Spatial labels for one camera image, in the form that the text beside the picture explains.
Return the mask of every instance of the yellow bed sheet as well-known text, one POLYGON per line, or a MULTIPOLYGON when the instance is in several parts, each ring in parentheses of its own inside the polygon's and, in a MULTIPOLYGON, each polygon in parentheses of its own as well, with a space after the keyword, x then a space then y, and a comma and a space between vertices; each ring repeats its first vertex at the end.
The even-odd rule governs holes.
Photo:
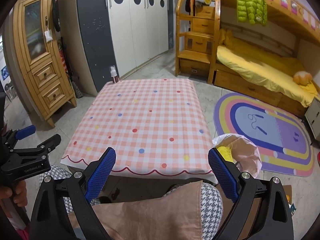
POLYGON ((280 57, 263 51, 234 38, 230 30, 220 30, 219 44, 224 46, 218 46, 217 59, 245 80, 280 92, 304 107, 310 106, 317 95, 312 83, 302 86, 293 82, 293 75, 304 70, 302 63, 296 58, 280 57))

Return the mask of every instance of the pumpkin pillow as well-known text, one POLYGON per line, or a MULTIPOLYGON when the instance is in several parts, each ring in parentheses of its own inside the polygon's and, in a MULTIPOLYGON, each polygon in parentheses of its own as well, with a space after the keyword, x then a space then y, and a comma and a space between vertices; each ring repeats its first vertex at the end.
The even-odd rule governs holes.
POLYGON ((312 75, 306 71, 298 71, 293 76, 293 81, 298 85, 308 85, 312 80, 312 75))

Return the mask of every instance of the white wardrobe door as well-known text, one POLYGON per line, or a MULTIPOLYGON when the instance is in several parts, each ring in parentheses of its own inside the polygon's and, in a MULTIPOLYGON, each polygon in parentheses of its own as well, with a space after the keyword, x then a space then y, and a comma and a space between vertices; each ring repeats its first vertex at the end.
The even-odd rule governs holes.
POLYGON ((146 0, 129 0, 133 47, 137 66, 148 61, 146 0))
POLYGON ((168 45, 168 3, 167 0, 157 0, 159 53, 169 49, 168 45))
POLYGON ((146 0, 147 9, 147 30, 148 30, 148 46, 149 57, 153 58, 158 55, 159 52, 159 26, 158 26, 158 12, 157 4, 158 0, 146 0))
POLYGON ((113 49, 120 77, 137 65, 134 57, 129 0, 108 0, 113 49))

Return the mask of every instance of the rainbow rug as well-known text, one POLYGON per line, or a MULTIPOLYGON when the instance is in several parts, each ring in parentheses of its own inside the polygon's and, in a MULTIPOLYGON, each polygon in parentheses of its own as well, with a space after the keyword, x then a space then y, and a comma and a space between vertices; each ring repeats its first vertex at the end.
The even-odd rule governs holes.
POLYGON ((262 169, 309 176, 314 167, 309 135, 294 115, 257 99, 230 93, 221 97, 213 111, 218 135, 237 133, 258 146, 262 169))

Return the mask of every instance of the green puffer jacket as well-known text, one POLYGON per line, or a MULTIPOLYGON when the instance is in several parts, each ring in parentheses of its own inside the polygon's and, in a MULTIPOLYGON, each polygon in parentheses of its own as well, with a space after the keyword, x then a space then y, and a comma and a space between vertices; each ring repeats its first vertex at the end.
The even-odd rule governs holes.
POLYGON ((267 23, 267 4, 265 0, 237 0, 238 22, 250 24, 267 23))

